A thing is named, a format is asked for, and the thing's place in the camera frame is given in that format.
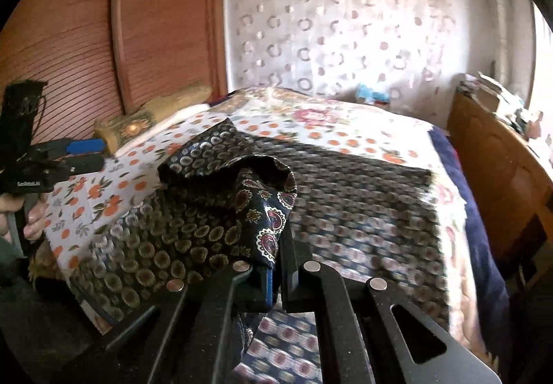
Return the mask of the left hand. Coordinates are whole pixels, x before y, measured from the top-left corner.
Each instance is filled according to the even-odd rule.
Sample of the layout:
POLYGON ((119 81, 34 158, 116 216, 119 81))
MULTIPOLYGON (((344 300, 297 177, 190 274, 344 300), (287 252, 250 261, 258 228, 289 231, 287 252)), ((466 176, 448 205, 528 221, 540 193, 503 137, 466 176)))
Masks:
MULTIPOLYGON (((24 206, 25 200, 23 197, 13 197, 8 194, 1 196, 1 237, 7 241, 10 241, 10 231, 8 228, 8 213, 14 213, 19 211, 24 206)), ((25 238, 34 242, 41 236, 45 227, 47 203, 46 197, 42 194, 39 195, 36 204, 29 211, 27 216, 27 223, 24 228, 25 238)))

